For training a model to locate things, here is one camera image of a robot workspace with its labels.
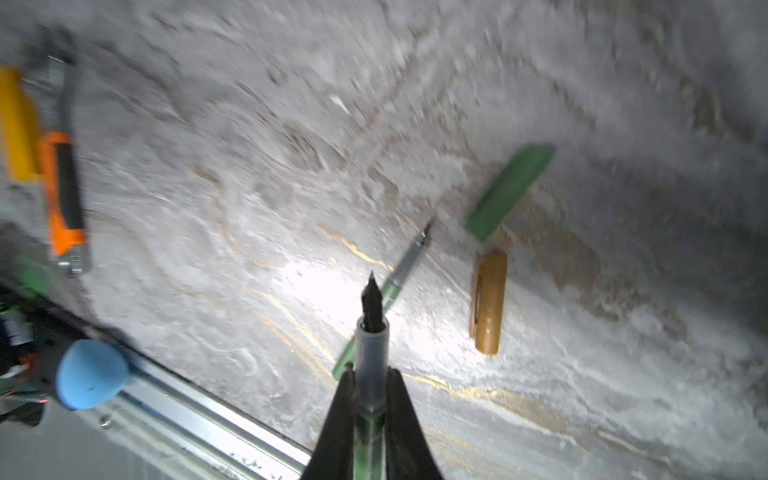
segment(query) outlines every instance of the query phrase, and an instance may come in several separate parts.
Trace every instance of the pen nib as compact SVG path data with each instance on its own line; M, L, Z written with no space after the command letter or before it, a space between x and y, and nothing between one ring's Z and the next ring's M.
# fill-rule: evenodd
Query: pen nib
M424 230L421 232L422 241L421 244L424 245L425 243L429 242L429 230L432 228L432 225L435 223L435 217L432 217L429 219L429 222L427 222L426 226L424 227Z
M384 330L384 314L382 312L382 293L376 285L373 272L368 279L368 285L362 291L362 329L370 333Z

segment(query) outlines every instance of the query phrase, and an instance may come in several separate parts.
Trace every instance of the marble surface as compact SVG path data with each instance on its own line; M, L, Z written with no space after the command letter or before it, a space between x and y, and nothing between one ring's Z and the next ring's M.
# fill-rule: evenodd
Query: marble surface
M768 7L757 0L5 0L78 35L89 316L312 447L373 270L446 478L768 475ZM486 245L462 216L556 157ZM46 238L36 186L0 218ZM509 256L496 357L476 256Z

